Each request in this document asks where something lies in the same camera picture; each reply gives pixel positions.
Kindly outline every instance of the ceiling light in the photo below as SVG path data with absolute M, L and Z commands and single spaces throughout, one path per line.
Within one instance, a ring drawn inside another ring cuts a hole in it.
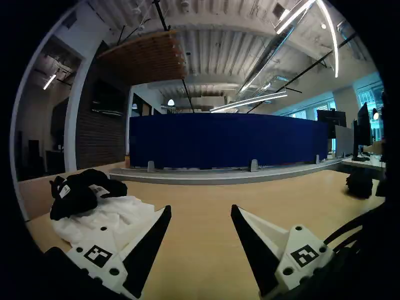
M 334 77 L 338 78 L 339 76 L 339 51 L 338 51 L 338 42 L 336 41 L 336 33 L 334 30 L 334 24 L 332 23 L 331 16 L 322 0 L 316 0 L 316 3 L 319 6 L 319 9 L 322 11 L 326 21 L 328 22 L 329 31 L 332 35 L 333 40 L 333 52 L 334 52 Z
M 283 23 L 283 20 L 278 23 L 278 25 L 275 27 L 275 31 L 277 35 L 280 35 L 282 31 L 285 30 L 286 27 L 289 26 L 290 23 L 293 22 L 294 19 L 296 19 L 303 11 L 308 9 L 311 4 L 313 4 L 316 0 L 300 0 L 289 13 L 286 14 L 286 16 L 290 15 L 290 17 Z
M 223 105 L 220 107 L 216 107 L 213 109 L 210 109 L 211 113 L 218 113 L 224 110 L 228 110 L 228 109 L 233 109 L 233 108 L 237 108 L 243 105 L 248 105 L 248 104 L 252 104 L 252 103 L 257 103 L 257 102 L 263 102 L 265 100 L 271 100 L 271 99 L 276 99 L 276 98 L 282 98 L 282 97 L 286 97 L 288 94 L 285 91 L 280 91 L 280 92 L 276 92 L 273 94 L 269 94 L 269 95 L 265 95 L 265 96 L 259 96 L 259 97 L 255 97 L 255 98 L 250 98 L 250 99 L 246 99 L 246 100 L 242 100 L 242 101 L 238 101 L 238 102 L 233 102 L 227 105 Z
M 261 88 L 261 90 L 263 90 L 263 91 L 268 90 L 268 89 L 270 88 L 270 86 L 271 86 L 271 82 L 268 82 L 268 84 L 265 84 L 265 85 Z
M 288 15 L 289 12 L 290 12 L 289 9 L 285 9 L 282 15 L 280 16 L 279 21 L 282 21 Z
M 52 83 L 53 79 L 56 78 L 56 74 L 54 74 L 53 76 L 51 76 L 51 78 L 47 81 L 47 83 L 44 85 L 43 90 L 47 89 L 47 87 L 49 86 L 49 84 Z

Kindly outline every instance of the ceiling beam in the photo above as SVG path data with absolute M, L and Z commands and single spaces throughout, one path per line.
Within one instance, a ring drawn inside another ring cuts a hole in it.
M 187 85 L 197 85 L 197 86 L 224 86 L 227 88 L 239 88 L 243 84 L 243 76 L 226 75 L 226 74 L 199 74 L 197 76 L 188 75 L 185 77 L 185 82 Z M 182 82 L 178 80 L 164 80 L 157 82 L 150 82 L 147 84 L 149 89 L 162 89 L 169 87 L 182 86 Z M 259 88 L 259 84 L 250 85 L 250 89 Z
M 258 18 L 243 18 L 239 15 L 229 14 L 180 14 L 174 17 L 166 17 L 165 21 L 171 25 L 174 30 L 223 30 L 223 31 L 234 31 L 234 32 L 247 32 L 257 34 L 261 36 L 275 36 L 275 29 L 269 22 L 260 21 Z M 150 20 L 146 23 L 143 31 L 138 33 L 150 33 L 154 31 L 162 30 L 160 21 Z M 286 45 L 291 46 L 313 59 L 319 59 L 325 55 L 331 49 L 325 46 L 321 46 L 310 42 L 296 33 L 296 30 L 286 41 Z

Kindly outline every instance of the wooden ceiling panel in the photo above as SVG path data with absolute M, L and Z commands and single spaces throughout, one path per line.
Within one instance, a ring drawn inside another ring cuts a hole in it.
M 157 32 L 128 41 L 97 59 L 130 85 L 183 79 L 184 59 L 176 31 Z

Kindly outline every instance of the white cloth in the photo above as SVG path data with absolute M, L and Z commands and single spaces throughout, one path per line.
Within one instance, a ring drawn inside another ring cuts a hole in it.
M 65 241 L 78 244 L 96 228 L 107 227 L 122 232 L 128 225 L 140 223 L 154 214 L 154 205 L 134 196 L 97 197 L 97 207 L 84 214 L 51 220 L 54 231 Z

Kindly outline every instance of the blue room divider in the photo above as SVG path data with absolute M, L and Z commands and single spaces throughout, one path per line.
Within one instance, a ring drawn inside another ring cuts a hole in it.
M 313 161 L 328 154 L 327 124 L 286 116 L 181 113 L 131 117 L 130 165 L 245 167 Z

